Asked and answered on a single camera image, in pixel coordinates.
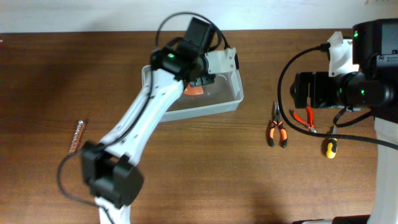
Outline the orange scraper wooden handle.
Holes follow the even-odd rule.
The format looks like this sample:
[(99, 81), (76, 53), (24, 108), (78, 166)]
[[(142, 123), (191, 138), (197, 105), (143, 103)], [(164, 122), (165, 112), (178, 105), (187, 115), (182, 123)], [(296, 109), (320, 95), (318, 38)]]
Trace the orange scraper wooden handle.
[(204, 94), (204, 90), (202, 86), (190, 86), (188, 85), (186, 89), (184, 90), (184, 95), (189, 95), (189, 96), (197, 96), (197, 95), (202, 95)]

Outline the orange black needle-nose pliers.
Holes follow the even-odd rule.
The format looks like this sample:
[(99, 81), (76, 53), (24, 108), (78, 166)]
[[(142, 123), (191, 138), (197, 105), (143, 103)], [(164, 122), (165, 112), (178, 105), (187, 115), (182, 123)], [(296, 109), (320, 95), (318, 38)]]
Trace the orange black needle-nose pliers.
[(270, 125), (270, 130), (268, 133), (268, 138), (269, 138), (269, 144), (270, 147), (275, 146), (274, 142), (274, 132), (276, 129), (280, 131), (280, 136), (281, 136), (281, 146), (283, 148), (287, 147), (287, 130), (284, 126), (284, 122), (280, 119), (280, 109), (279, 109), (279, 104), (277, 101), (274, 102), (273, 104), (273, 114), (272, 114), (272, 121)]

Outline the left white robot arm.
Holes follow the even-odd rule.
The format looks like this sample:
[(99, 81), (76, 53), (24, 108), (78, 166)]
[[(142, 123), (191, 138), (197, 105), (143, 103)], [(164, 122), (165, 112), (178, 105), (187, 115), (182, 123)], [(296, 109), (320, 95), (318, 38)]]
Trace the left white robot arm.
[(137, 165), (164, 113), (192, 83), (214, 81), (208, 67), (214, 60), (211, 42), (224, 35), (209, 19), (194, 14), (183, 37), (176, 37), (150, 55), (147, 83), (119, 123), (98, 144), (86, 142), (81, 149), (83, 181), (99, 208), (101, 223), (129, 223), (131, 204), (144, 176)]

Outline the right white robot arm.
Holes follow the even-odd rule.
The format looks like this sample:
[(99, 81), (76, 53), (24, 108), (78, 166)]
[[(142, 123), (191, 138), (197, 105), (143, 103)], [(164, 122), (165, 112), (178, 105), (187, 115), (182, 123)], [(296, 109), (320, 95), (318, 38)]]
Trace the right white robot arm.
[(369, 108), (376, 139), (322, 134), (377, 144), (376, 196), (369, 215), (332, 218), (330, 223), (397, 223), (397, 19), (356, 24), (350, 39), (335, 32), (315, 50), (328, 54), (326, 72), (300, 72), (290, 87), (296, 108)]

